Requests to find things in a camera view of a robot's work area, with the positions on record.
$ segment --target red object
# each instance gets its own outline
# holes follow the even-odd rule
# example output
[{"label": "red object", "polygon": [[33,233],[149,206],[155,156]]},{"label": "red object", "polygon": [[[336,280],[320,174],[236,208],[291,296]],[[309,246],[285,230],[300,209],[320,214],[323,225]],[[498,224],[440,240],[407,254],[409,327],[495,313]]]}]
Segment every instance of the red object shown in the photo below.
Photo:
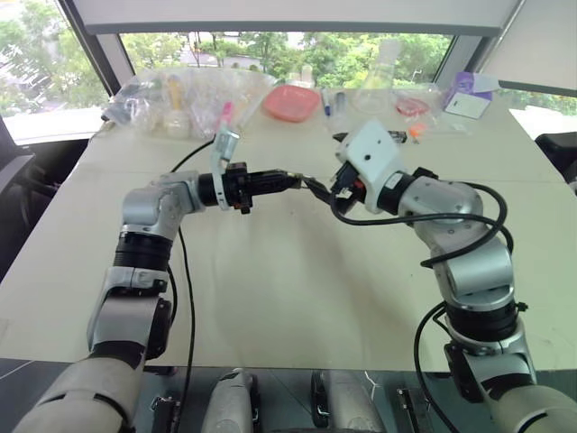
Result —
[{"label": "red object", "polygon": [[427,103],[416,99],[414,97],[402,97],[397,101],[395,105],[397,111],[402,115],[407,117],[414,117],[416,115],[422,115],[429,111],[430,107]]},{"label": "red object", "polygon": [[272,116],[287,122],[307,120],[321,97],[313,90],[285,85],[272,89],[262,105]]}]

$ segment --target window frame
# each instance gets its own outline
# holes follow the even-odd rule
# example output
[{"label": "window frame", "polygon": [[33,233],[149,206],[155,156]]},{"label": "window frame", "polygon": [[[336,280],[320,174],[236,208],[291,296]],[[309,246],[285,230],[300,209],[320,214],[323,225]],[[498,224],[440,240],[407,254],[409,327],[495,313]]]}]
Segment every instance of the window frame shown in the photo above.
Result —
[{"label": "window frame", "polygon": [[[170,23],[142,23],[138,28],[121,29],[89,29],[84,25],[78,9],[73,0],[58,0],[61,9],[66,15],[69,24],[77,35],[82,49],[85,51],[96,74],[102,81],[109,96],[120,90],[122,84],[134,75],[134,67],[128,58],[126,49],[120,38],[121,32],[175,32],[175,31],[227,31],[224,27],[242,27],[243,31],[279,31],[279,32],[302,32],[310,31],[314,23],[202,23],[202,29],[197,28],[198,23],[178,23],[175,29]],[[323,23],[318,31],[324,32],[408,32],[408,33],[441,33],[452,34],[453,41],[444,56],[443,61],[435,74],[434,82],[440,87],[450,85],[456,72],[467,70],[478,72],[482,68],[482,62],[490,55],[491,51],[498,46],[499,38],[510,26],[511,20],[515,19],[518,4],[511,7],[509,20],[499,28],[487,29],[474,26],[438,26],[418,23]],[[504,88],[517,90],[538,91],[554,95],[577,97],[577,90],[562,88],[545,88],[526,83],[513,83],[501,81]]]}]

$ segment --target black cable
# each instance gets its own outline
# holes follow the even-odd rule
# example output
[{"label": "black cable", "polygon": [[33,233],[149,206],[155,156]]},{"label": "black cable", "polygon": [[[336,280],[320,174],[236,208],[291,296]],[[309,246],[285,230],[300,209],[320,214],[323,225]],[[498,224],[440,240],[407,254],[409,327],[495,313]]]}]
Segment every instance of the black cable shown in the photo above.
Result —
[{"label": "black cable", "polygon": [[423,329],[425,328],[426,322],[428,322],[429,319],[432,316],[434,316],[436,313],[438,313],[439,311],[444,311],[444,302],[441,302],[441,303],[435,305],[421,319],[421,323],[418,324],[417,332],[415,333],[415,342],[413,344],[413,358],[415,360],[415,371],[417,373],[417,379],[418,379],[419,385],[421,386],[421,390],[423,391],[423,394],[425,394],[425,397],[428,400],[428,402],[431,404],[431,407],[435,410],[437,416],[447,426],[447,428],[449,429],[449,431],[451,431],[451,433],[459,433],[459,430],[457,429],[457,427],[455,427],[454,424],[447,418],[447,416],[444,414],[441,407],[438,405],[438,403],[435,401],[435,399],[431,395],[431,392],[429,391],[428,387],[426,386],[425,378],[423,376],[423,371],[421,370],[421,362],[420,362],[419,353],[418,353],[419,343],[421,341],[421,334],[423,333]]},{"label": "black cable", "polygon": [[441,213],[441,214],[424,214],[424,215],[411,215],[411,216],[397,216],[394,218],[386,218],[386,219],[350,219],[341,214],[336,207],[336,194],[333,192],[330,196],[330,205],[333,215],[339,219],[340,221],[344,222],[345,224],[349,224],[351,226],[389,226],[392,224],[407,224],[407,223],[416,223],[419,221],[432,221],[436,219],[466,219],[471,221],[478,221],[481,223],[485,223],[491,225],[492,228],[487,231],[485,235],[477,239],[475,242],[464,246],[458,250],[453,252],[438,255],[431,259],[425,260],[421,262],[421,266],[425,266],[427,268],[432,267],[433,264],[443,262],[445,260],[453,259],[454,257],[458,257],[460,255],[469,253],[476,248],[479,248],[481,245],[487,243],[498,231],[501,231],[505,236],[507,242],[507,248],[512,253],[513,251],[513,237],[509,230],[503,225],[503,215],[507,216],[507,205],[505,204],[505,200],[502,200],[502,204],[505,207],[501,207],[501,203],[499,203],[499,207],[501,207],[501,212],[499,212],[499,218],[497,221],[487,218],[486,216],[476,215],[476,214],[458,214],[458,213]]},{"label": "black cable", "polygon": [[448,336],[451,336],[451,333],[449,332],[449,328],[446,326],[445,323],[441,322],[441,320],[439,320],[439,318],[444,314],[444,309],[441,309],[439,312],[437,312],[434,316],[433,316],[433,321],[444,331],[447,333]]},{"label": "black cable", "polygon": [[190,384],[190,375],[192,373],[192,355],[195,350],[195,333],[196,333],[196,315],[195,315],[195,302],[192,297],[192,279],[190,278],[190,269],[188,268],[188,253],[187,246],[184,242],[184,236],[182,235],[182,230],[179,228],[179,239],[180,245],[182,246],[182,255],[184,258],[184,270],[187,275],[187,285],[188,285],[188,300],[190,302],[190,342],[188,346],[188,360],[187,360],[187,373],[185,376],[184,387],[182,389],[182,397],[180,398],[180,416],[177,421],[175,431],[179,431],[180,420],[182,419],[182,411],[185,408],[188,395],[188,386]]},{"label": "black cable", "polygon": [[[186,161],[188,161],[190,158],[192,158],[197,153],[199,153],[200,151],[202,151],[206,147],[210,146],[214,142],[215,142],[215,138],[213,137],[208,142],[198,146],[194,151],[192,151],[187,156],[185,156],[182,160],[180,160],[180,162],[177,165],[175,165],[174,168],[170,172],[174,173],[175,171],[177,171],[180,167],[182,167],[182,165]],[[180,239],[180,246],[182,247],[182,256],[184,258],[184,270],[185,270],[185,274],[187,275],[188,301],[189,301],[189,306],[190,306],[190,341],[188,343],[187,372],[185,375],[184,386],[182,388],[182,397],[180,398],[180,414],[179,414],[179,417],[177,418],[176,425],[174,428],[174,431],[176,431],[176,432],[179,431],[180,421],[182,420],[182,413],[183,413],[183,410],[185,408],[185,404],[187,401],[188,386],[190,385],[190,376],[192,374],[192,357],[193,357],[193,354],[195,351],[195,333],[197,330],[196,314],[195,314],[195,301],[192,297],[192,279],[190,278],[190,269],[188,268],[187,245],[184,242],[184,235],[182,234],[182,230],[180,229],[180,227],[179,227],[179,239]]]},{"label": "black cable", "polygon": [[[485,191],[490,196],[492,196],[495,199],[495,201],[497,201],[497,204],[499,205],[499,215],[497,216],[497,220],[494,222],[492,228],[490,228],[487,231],[487,233],[485,233],[475,242],[465,245],[463,248],[459,248],[458,250],[451,251],[450,253],[437,255],[430,259],[424,260],[423,262],[421,262],[421,266],[424,266],[426,268],[432,268],[434,264],[454,259],[455,257],[459,257],[460,255],[470,253],[471,251],[476,250],[480,246],[485,245],[499,232],[499,230],[503,228],[503,225],[505,224],[505,219],[507,219],[507,211],[508,211],[507,202],[505,201],[505,199],[496,190],[486,187],[485,185],[470,182],[464,182],[464,183],[465,185],[469,185],[472,188]],[[510,247],[510,251],[512,252],[512,245],[508,245],[508,247]]]},{"label": "black cable", "polygon": [[170,313],[170,326],[172,327],[174,319],[177,316],[177,309],[179,308],[179,294],[177,291],[177,282],[174,280],[174,274],[172,273],[170,265],[167,268],[167,272],[169,273],[170,287],[172,288],[172,313]]},{"label": "black cable", "polygon": [[174,166],[174,168],[170,171],[171,173],[174,173],[176,170],[178,170],[180,167],[182,167],[182,165],[188,161],[190,158],[192,158],[193,156],[195,156],[197,153],[199,153],[200,151],[202,151],[203,149],[205,149],[206,147],[210,146],[212,143],[215,142],[215,137],[211,138],[208,142],[198,146],[194,151],[192,151],[191,153],[189,153],[187,156],[185,156],[182,160],[180,160],[180,162]]}]

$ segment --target white label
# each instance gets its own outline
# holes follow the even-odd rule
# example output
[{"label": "white label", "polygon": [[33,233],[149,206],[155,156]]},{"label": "white label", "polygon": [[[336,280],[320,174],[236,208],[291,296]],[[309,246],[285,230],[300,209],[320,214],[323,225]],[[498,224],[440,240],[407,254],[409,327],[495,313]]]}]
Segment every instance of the white label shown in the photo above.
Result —
[{"label": "white label", "polygon": [[402,179],[403,173],[395,173],[385,182],[385,187],[388,189],[394,189],[398,182]]},{"label": "white label", "polygon": [[490,101],[482,97],[455,93],[444,111],[453,115],[466,115],[478,119],[489,104]]}]

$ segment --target white table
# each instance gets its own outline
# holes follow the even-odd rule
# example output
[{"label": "white table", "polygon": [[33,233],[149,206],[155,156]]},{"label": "white table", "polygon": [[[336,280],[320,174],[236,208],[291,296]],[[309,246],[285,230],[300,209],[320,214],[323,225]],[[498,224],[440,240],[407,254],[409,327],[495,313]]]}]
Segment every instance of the white table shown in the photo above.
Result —
[{"label": "white table", "polygon": [[[505,197],[536,367],[575,368],[577,200],[498,100],[480,121],[455,119],[471,134],[424,137],[403,145],[403,158],[410,170],[482,181]],[[391,113],[383,120],[404,126]],[[320,112],[303,124],[258,113],[234,161],[328,183],[338,162],[324,121]],[[119,128],[93,138],[0,286],[0,356],[71,362],[87,354],[86,325],[112,263],[124,195],[194,146]],[[183,170],[207,171],[208,154]],[[254,204],[249,216],[209,208],[183,223],[197,310],[194,364],[411,370],[417,323],[441,299],[432,273],[418,265],[428,251],[412,230],[343,225],[306,190]],[[486,204],[486,215],[496,215]],[[366,214],[359,207],[353,216]],[[189,322],[178,242],[170,262],[179,314],[166,353],[152,364],[183,365]],[[427,329],[426,369],[446,370],[445,342]]]}]

